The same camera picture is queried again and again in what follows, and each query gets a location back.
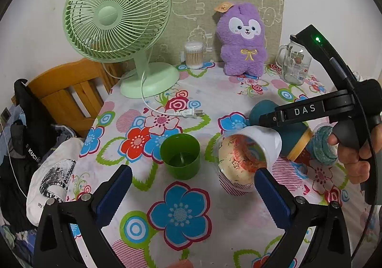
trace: floral tablecloth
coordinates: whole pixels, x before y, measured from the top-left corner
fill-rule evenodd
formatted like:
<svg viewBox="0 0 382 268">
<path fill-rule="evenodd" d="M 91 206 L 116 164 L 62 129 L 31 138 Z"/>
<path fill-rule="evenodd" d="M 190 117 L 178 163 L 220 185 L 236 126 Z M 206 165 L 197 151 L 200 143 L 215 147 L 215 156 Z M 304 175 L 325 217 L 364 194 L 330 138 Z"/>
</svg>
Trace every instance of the floral tablecloth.
<svg viewBox="0 0 382 268">
<path fill-rule="evenodd" d="M 127 268 L 165 268 L 188 258 L 194 267 L 258 268 L 283 235 L 256 191 L 244 193 L 217 174 L 214 145 L 227 130 L 246 126 L 249 112 L 262 99 L 286 104 L 326 93 L 314 75 L 293 86 L 280 79 L 280 69 L 267 65 L 260 78 L 225 76 L 219 63 L 206 62 L 201 70 L 178 65 L 180 80 L 173 88 L 151 98 L 162 112 L 202 108 L 202 118 L 167 117 L 127 99 L 113 87 L 89 131 L 68 187 L 67 201 L 94 192 L 120 164 L 133 171 L 133 184 L 111 224 L 102 229 L 114 252 Z M 309 122 L 313 129 L 327 120 Z M 159 148 L 165 138 L 190 133 L 201 145 L 201 168 L 187 181 L 174 180 L 162 165 Z M 354 248 L 369 206 L 359 185 L 348 182 L 341 164 L 322 166 L 309 160 L 306 150 L 291 162 L 279 158 L 268 167 L 276 180 L 294 196 L 311 203 L 342 206 Z M 94 267 L 77 225 L 73 235 L 83 258 Z M 309 228 L 290 268 L 298 267 L 314 228 Z M 379 233 L 373 216 L 364 244 L 353 262 L 360 267 L 374 250 Z"/>
</svg>

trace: green electric fan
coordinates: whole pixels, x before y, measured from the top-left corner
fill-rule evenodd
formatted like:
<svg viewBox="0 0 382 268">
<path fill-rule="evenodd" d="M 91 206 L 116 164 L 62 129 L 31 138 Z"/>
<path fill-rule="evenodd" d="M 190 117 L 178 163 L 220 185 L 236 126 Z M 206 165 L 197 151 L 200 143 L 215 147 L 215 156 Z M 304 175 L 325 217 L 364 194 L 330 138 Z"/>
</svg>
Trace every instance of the green electric fan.
<svg viewBox="0 0 382 268">
<path fill-rule="evenodd" d="M 88 59 L 103 63 L 134 59 L 136 74 L 122 80 L 121 93 L 137 99 L 159 94 L 179 79 L 175 67 L 149 64 L 146 56 L 170 12 L 171 0 L 67 0 L 64 29 L 70 44 Z"/>
</svg>

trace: jar lid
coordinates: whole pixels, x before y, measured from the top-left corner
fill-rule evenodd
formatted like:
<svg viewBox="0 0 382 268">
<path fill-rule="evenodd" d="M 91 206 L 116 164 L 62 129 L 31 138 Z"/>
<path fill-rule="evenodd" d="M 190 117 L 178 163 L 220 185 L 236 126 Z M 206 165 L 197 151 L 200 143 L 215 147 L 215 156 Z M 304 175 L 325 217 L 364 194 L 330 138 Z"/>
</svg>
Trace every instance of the jar lid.
<svg viewBox="0 0 382 268">
<path fill-rule="evenodd" d="M 188 53 L 203 52 L 203 43 L 202 42 L 186 42 L 185 52 L 188 52 Z"/>
</svg>

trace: human hand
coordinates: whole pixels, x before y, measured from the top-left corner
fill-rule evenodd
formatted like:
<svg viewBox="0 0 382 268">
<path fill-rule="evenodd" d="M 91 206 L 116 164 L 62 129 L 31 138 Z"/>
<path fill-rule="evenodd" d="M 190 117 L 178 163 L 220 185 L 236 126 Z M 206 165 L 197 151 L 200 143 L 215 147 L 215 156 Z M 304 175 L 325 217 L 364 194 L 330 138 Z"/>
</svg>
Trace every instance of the human hand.
<svg viewBox="0 0 382 268">
<path fill-rule="evenodd" d="M 194 265 L 189 260 L 184 259 L 169 265 L 167 268 L 194 268 Z"/>
<path fill-rule="evenodd" d="M 375 153 L 379 152 L 382 148 L 382 124 L 377 125 L 371 131 L 371 141 Z M 328 137 L 330 145 L 336 145 L 338 142 L 334 134 Z M 360 161 L 360 158 L 369 159 L 370 157 L 371 152 L 367 141 L 359 151 L 343 146 L 341 143 L 338 145 L 338 160 L 345 166 L 352 184 L 362 183 L 369 178 L 370 164 L 367 161 Z"/>
</svg>

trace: blue gripper pad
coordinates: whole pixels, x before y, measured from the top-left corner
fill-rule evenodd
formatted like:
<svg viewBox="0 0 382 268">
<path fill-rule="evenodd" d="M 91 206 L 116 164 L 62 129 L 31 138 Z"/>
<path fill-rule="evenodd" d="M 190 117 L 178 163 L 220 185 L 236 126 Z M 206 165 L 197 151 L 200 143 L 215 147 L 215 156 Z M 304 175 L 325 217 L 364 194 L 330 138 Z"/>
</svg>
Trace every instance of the blue gripper pad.
<svg viewBox="0 0 382 268">
<path fill-rule="evenodd" d="M 96 222 L 99 228 L 110 224 L 132 181 L 133 172 L 131 168 L 123 164 L 117 169 L 110 180 L 104 182 L 105 188 L 108 188 L 108 190 L 95 208 L 97 214 Z M 102 187 L 103 183 L 99 186 L 100 191 L 102 191 Z"/>
<path fill-rule="evenodd" d="M 255 187 L 276 226 L 280 229 L 287 230 L 296 209 L 292 194 L 285 186 L 278 184 L 266 168 L 261 168 L 256 171 Z"/>
</svg>

